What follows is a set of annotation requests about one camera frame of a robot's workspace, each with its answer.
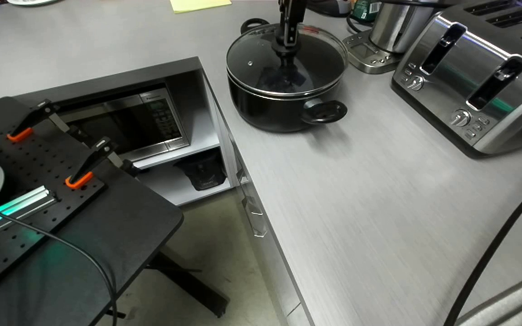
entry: electronic equipment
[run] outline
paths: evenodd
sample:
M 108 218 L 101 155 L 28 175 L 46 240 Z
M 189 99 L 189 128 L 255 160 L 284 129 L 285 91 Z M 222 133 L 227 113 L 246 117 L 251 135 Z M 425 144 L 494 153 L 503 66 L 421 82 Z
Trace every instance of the electronic equipment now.
M 392 71 L 430 17 L 447 6 L 445 0 L 376 3 L 372 28 L 343 41 L 347 62 L 365 75 Z
M 166 88 L 99 100 L 61 111 L 59 117 L 81 133 L 88 148 L 108 138 L 117 155 L 130 162 L 188 148 L 188 137 Z
M 438 13 L 392 75 L 392 90 L 469 157 L 522 148 L 522 0 Z

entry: pot lid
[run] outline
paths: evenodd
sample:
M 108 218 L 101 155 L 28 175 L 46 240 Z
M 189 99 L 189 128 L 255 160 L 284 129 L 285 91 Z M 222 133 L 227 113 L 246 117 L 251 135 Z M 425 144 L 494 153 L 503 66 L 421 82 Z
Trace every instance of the pot lid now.
M 302 97 L 334 86 L 345 70 L 342 44 L 313 26 L 298 26 L 298 52 L 282 61 L 273 42 L 278 26 L 246 32 L 226 53 L 226 71 L 233 82 L 269 97 Z

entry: sticky note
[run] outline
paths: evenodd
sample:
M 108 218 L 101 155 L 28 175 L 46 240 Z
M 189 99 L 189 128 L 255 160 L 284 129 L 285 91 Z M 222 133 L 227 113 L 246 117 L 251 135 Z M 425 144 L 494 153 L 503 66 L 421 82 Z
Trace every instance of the sticky note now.
M 229 0 L 169 0 L 173 13 L 229 6 Z

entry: stool leg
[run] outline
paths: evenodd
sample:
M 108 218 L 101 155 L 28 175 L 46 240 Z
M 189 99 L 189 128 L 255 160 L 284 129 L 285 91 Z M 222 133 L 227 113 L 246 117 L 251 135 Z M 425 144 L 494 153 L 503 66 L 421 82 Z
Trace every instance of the stool leg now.
M 157 253 L 146 269 L 164 274 L 171 283 L 180 287 L 189 298 L 206 307 L 215 318 L 220 318 L 224 314 L 227 301 L 211 289 L 208 289 L 204 283 L 189 276 L 184 269 L 180 269 L 164 254 Z
M 115 312 L 115 320 L 124 320 L 124 318 L 126 318 L 126 314 Z

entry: stainless steel toaster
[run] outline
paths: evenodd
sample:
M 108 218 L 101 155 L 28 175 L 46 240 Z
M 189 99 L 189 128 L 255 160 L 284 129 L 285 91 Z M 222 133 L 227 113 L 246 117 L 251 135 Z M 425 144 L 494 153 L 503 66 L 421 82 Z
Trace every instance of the stainless steel toaster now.
M 392 90 L 469 157 L 522 148 L 522 0 L 470 0 L 427 24 Z

